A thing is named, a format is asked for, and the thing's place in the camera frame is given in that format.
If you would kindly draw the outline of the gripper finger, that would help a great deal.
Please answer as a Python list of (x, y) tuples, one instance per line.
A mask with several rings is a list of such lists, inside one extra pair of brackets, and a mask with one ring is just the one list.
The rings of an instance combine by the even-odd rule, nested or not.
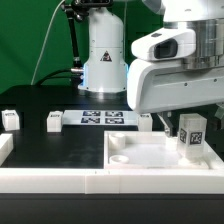
[(159, 112), (158, 117), (164, 125), (164, 132), (168, 137), (175, 135), (174, 126), (168, 116), (168, 112)]
[(215, 128), (217, 130), (224, 129), (224, 102), (217, 104), (217, 110), (215, 112)]

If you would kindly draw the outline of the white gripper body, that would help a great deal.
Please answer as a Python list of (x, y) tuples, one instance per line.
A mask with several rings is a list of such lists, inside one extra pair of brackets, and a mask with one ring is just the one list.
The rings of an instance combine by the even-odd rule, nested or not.
[(184, 70), (180, 60), (136, 59), (129, 68), (127, 102), (138, 114), (224, 102), (224, 65)]

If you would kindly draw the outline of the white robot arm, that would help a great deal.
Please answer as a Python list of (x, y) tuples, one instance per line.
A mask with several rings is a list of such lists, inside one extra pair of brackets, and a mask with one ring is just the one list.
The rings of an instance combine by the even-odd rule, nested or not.
[(90, 56), (84, 92), (127, 94), (138, 114), (224, 102), (224, 0), (142, 0), (163, 27), (131, 44), (123, 61), (123, 25), (104, 5), (90, 10)]

